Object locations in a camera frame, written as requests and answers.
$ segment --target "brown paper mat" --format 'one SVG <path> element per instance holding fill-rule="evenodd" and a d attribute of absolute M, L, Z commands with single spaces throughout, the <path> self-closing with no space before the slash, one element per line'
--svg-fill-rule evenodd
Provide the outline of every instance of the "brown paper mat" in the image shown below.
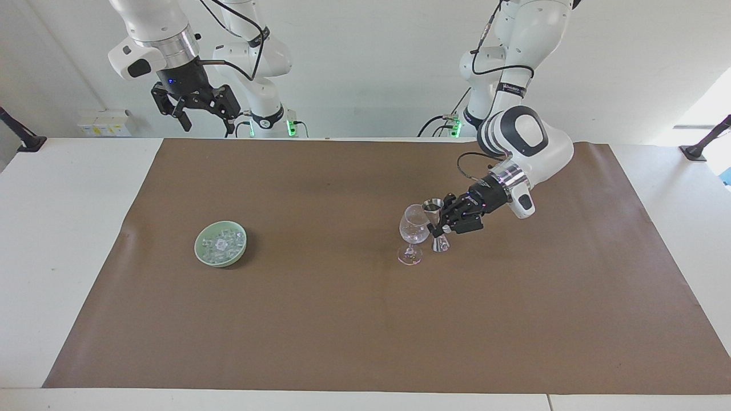
<path fill-rule="evenodd" d="M 577 144 L 530 219 L 503 207 L 401 265 L 401 213 L 465 190 L 455 158 L 476 148 L 166 140 L 44 386 L 731 393 L 607 146 Z M 192 251 L 222 219 L 249 234 L 224 270 Z"/>

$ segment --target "black clamp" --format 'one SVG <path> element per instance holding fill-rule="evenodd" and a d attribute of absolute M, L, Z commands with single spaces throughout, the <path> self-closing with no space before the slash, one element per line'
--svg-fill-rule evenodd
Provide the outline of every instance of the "black clamp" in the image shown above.
<path fill-rule="evenodd" d="M 439 212 L 439 226 L 427 227 L 434 238 L 444 235 L 444 226 L 457 234 L 469 233 L 484 228 L 482 216 L 492 213 L 508 202 L 503 186 L 492 175 L 487 175 L 460 197 L 449 193 Z"/>
<path fill-rule="evenodd" d="M 18 148 L 18 153 L 35 153 L 43 147 L 47 140 L 44 136 L 35 135 L 2 107 L 0 107 L 0 121 L 5 123 L 23 142 L 23 145 Z"/>
<path fill-rule="evenodd" d="M 258 36 L 254 37 L 253 39 L 249 40 L 249 47 L 250 48 L 257 48 L 259 47 L 263 41 L 269 38 L 271 35 L 271 30 L 269 30 L 269 27 L 265 26 L 262 30 L 262 33 L 259 33 Z"/>
<path fill-rule="evenodd" d="M 265 130 L 268 130 L 268 129 L 271 129 L 272 127 L 274 127 L 274 124 L 276 124 L 277 121 L 282 120 L 283 117 L 284 117 L 284 106 L 283 105 L 280 105 L 279 111 L 272 114 L 271 116 L 262 117 L 262 116 L 257 116 L 254 113 L 251 113 L 251 118 L 254 119 L 254 121 L 256 121 L 257 124 L 259 124 L 259 127 L 263 128 Z"/>
<path fill-rule="evenodd" d="M 731 115 L 726 117 L 719 125 L 715 126 L 698 144 L 694 146 L 680 146 L 680 150 L 688 160 L 704 162 L 706 159 L 703 156 L 703 150 L 716 138 L 721 137 L 721 134 L 728 129 L 731 129 Z"/>
<path fill-rule="evenodd" d="M 467 108 L 464 109 L 464 119 L 467 120 L 468 123 L 470 123 L 474 129 L 479 129 L 482 122 L 485 120 L 484 118 L 477 118 L 472 115 L 472 113 L 467 110 Z"/>
<path fill-rule="evenodd" d="M 151 93 L 160 114 L 178 119 L 186 132 L 190 131 L 192 123 L 183 110 L 185 108 L 201 109 L 215 114 L 224 121 L 227 134 L 233 134 L 235 131 L 233 122 L 239 116 L 241 107 L 233 94 L 233 90 L 227 84 L 219 88 L 204 90 L 204 93 L 196 91 L 186 94 L 178 99 L 177 105 L 173 105 L 170 101 L 169 93 L 162 85 L 162 82 L 155 83 Z"/>

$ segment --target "metal jigger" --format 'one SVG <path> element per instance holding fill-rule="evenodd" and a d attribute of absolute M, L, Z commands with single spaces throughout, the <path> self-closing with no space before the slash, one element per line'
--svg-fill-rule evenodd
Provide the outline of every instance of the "metal jigger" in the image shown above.
<path fill-rule="evenodd" d="M 426 200 L 421 205 L 421 207 L 424 209 L 424 212 L 426 213 L 426 218 L 429 219 L 429 222 L 432 225 L 439 224 L 439 212 L 442 210 L 443 206 L 444 201 L 439 198 Z M 435 252 L 445 252 L 450 249 L 450 242 L 447 241 L 447 237 L 445 235 L 441 235 L 433 240 L 431 244 L 431 249 Z"/>

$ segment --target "bowl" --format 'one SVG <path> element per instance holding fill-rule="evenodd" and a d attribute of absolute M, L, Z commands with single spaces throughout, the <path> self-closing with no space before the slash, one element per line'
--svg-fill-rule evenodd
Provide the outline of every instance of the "bowl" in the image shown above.
<path fill-rule="evenodd" d="M 246 231 L 233 221 L 214 222 L 198 234 L 193 250 L 203 264 L 228 267 L 246 251 Z"/>

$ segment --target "glass base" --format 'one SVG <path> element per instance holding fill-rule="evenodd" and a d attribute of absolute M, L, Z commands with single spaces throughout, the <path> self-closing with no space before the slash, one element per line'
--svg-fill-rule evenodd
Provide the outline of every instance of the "glass base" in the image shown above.
<path fill-rule="evenodd" d="M 398 260 L 406 265 L 416 265 L 421 262 L 424 253 L 418 246 L 405 244 L 398 249 Z"/>

